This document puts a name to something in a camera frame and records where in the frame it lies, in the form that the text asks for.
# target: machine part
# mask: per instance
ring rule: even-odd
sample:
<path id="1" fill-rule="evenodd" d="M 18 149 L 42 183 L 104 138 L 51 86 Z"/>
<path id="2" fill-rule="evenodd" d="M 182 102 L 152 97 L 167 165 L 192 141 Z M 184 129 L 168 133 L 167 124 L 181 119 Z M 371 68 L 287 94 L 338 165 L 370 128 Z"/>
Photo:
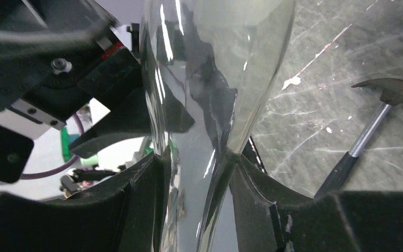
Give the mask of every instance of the machine part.
<path id="1" fill-rule="evenodd" d="M 65 195 L 72 195 L 82 190 L 82 188 L 69 175 L 62 176 L 59 181 L 61 184 L 60 189 Z"/>
<path id="2" fill-rule="evenodd" d="M 89 49 L 114 24 L 94 0 L 1 0 L 0 61 Z"/>
<path id="3" fill-rule="evenodd" d="M 35 202 L 0 192 L 0 237 L 5 241 L 0 251 L 154 250 L 164 218 L 158 209 L 167 207 L 160 192 L 169 168 L 150 154 L 66 200 Z M 403 251 L 403 193 L 335 192 L 312 200 L 243 156 L 231 192 L 239 251 Z M 64 228 L 70 223 L 79 225 Z"/>
<path id="4" fill-rule="evenodd" d="M 50 74 L 38 82 L 35 88 L 26 92 L 22 99 L 61 121 L 66 121 L 92 98 L 77 83 L 104 62 L 102 55 L 105 55 L 105 51 L 95 44 L 86 51 L 75 50 L 42 57 L 40 65 L 49 67 Z M 69 72 L 54 74 L 51 62 L 57 58 L 70 62 L 72 69 Z"/>
<path id="5" fill-rule="evenodd" d="M 0 112 L 35 88 L 52 72 L 51 68 L 42 64 L 38 58 L 26 60 L 29 64 L 18 60 L 0 62 Z"/>
<path id="6" fill-rule="evenodd" d="M 256 143 L 254 143 L 254 139 L 252 138 L 252 136 L 249 137 L 242 154 L 251 163 L 253 163 L 257 169 L 259 169 L 264 174 L 268 174 L 265 166 L 263 165 L 262 158 L 260 158 L 259 151 L 257 151 Z"/>
<path id="7" fill-rule="evenodd" d="M 142 87 L 141 67 L 120 42 L 103 58 L 103 62 L 78 82 L 78 87 L 114 110 L 133 90 Z"/>
<path id="8" fill-rule="evenodd" d="M 73 119 L 75 120 L 75 123 L 77 124 L 79 133 L 82 135 L 84 133 L 84 127 L 82 125 L 81 120 L 79 119 L 77 114 L 73 115 Z M 65 171 L 67 168 L 71 167 L 76 161 L 78 161 L 78 159 L 79 159 L 78 156 L 73 155 L 69 161 L 67 161 L 65 164 L 61 165 L 60 167 L 57 167 L 53 170 L 46 171 L 46 172 L 22 174 L 20 176 L 20 179 L 21 180 L 37 180 L 37 179 L 41 179 L 43 177 L 49 177 L 49 176 L 58 174 L 62 171 Z"/>
<path id="9" fill-rule="evenodd" d="M 52 60 L 51 67 L 53 68 L 53 73 L 58 75 L 62 72 L 72 71 L 72 63 L 68 62 L 66 59 L 57 58 Z"/>
<path id="10" fill-rule="evenodd" d="M 19 180 L 33 147 L 32 139 L 0 126 L 0 182 Z"/>
<path id="11" fill-rule="evenodd" d="M 0 125 L 30 139 L 37 139 L 50 129 L 49 125 L 28 120 L 11 109 L 0 112 Z"/>
<path id="12" fill-rule="evenodd" d="M 364 81 L 352 86 L 357 87 L 381 87 L 383 89 L 380 100 L 383 102 L 376 113 L 372 116 L 369 123 L 356 139 L 351 149 L 344 154 L 339 162 L 331 170 L 314 198 L 320 197 L 329 191 L 339 190 L 349 177 L 351 170 L 356 164 L 359 155 L 365 148 L 384 117 L 390 111 L 392 106 L 403 103 L 403 80 L 399 79 L 375 79 Z"/>
<path id="13" fill-rule="evenodd" d="M 75 183 L 81 183 L 83 181 L 101 181 L 107 177 L 114 176 L 118 172 L 113 170 L 81 170 L 74 169 L 71 176 Z"/>
<path id="14" fill-rule="evenodd" d="M 34 118 L 35 120 L 42 123 L 50 125 L 57 130 L 61 130 L 66 125 L 65 122 L 60 121 L 58 118 L 49 115 L 48 113 L 36 108 L 35 106 L 22 99 L 19 99 L 15 103 L 13 103 L 12 107 L 20 113 L 23 113 L 26 116 Z"/>
<path id="15" fill-rule="evenodd" d="M 126 30 L 132 35 L 132 55 L 140 58 L 140 24 L 132 23 L 126 26 Z"/>
<path id="16" fill-rule="evenodd" d="M 80 159 L 82 167 L 93 167 L 98 165 L 98 156 L 94 155 L 88 159 Z"/>
<path id="17" fill-rule="evenodd" d="M 166 122 L 169 131 L 187 132 L 194 125 L 194 119 L 171 93 L 167 98 L 176 111 L 169 115 Z M 151 120 L 144 89 L 136 88 L 123 101 L 119 101 L 109 114 L 71 143 L 69 149 L 80 157 L 89 158 L 114 143 L 147 135 L 151 135 Z"/>

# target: hammer handle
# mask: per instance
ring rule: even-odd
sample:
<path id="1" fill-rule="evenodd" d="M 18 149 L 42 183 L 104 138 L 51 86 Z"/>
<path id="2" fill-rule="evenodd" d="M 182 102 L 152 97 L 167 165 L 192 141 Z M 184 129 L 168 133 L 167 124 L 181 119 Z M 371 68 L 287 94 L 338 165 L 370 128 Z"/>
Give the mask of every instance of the hammer handle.
<path id="1" fill-rule="evenodd" d="M 330 191 L 339 190 L 347 180 L 348 176 L 356 161 L 359 157 L 353 157 L 348 152 L 341 158 L 341 160 L 334 166 L 333 170 L 329 173 L 324 183 L 319 188 L 314 198 L 318 198 Z"/>

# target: scratched tabletop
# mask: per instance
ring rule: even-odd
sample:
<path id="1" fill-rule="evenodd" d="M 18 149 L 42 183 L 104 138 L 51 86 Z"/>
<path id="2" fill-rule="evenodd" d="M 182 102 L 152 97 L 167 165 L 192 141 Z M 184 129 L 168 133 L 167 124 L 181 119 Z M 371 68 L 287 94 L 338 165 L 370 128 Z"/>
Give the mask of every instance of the scratched tabletop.
<path id="1" fill-rule="evenodd" d="M 299 0 L 252 134 L 270 176 L 313 196 L 380 105 L 381 90 L 351 85 L 376 78 L 403 79 L 403 0 Z M 403 105 L 389 112 L 344 189 L 403 191 Z"/>

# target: purple cable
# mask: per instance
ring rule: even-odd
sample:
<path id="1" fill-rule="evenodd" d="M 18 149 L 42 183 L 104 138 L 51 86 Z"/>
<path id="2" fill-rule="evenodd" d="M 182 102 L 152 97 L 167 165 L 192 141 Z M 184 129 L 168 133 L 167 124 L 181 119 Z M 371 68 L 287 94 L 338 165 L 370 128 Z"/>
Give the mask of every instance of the purple cable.
<path id="1" fill-rule="evenodd" d="M 72 115 L 73 119 L 75 120 L 76 125 L 78 126 L 79 134 L 84 134 L 84 126 L 82 125 L 81 120 L 79 119 L 77 114 Z M 39 172 L 39 173 L 31 173 L 31 174 L 22 174 L 19 179 L 21 180 L 37 180 L 44 177 L 50 177 L 52 175 L 58 174 L 62 171 L 65 171 L 67 168 L 71 167 L 77 160 L 79 159 L 78 156 L 73 155 L 72 158 L 67 161 L 65 164 L 61 165 L 58 168 L 47 172 Z"/>

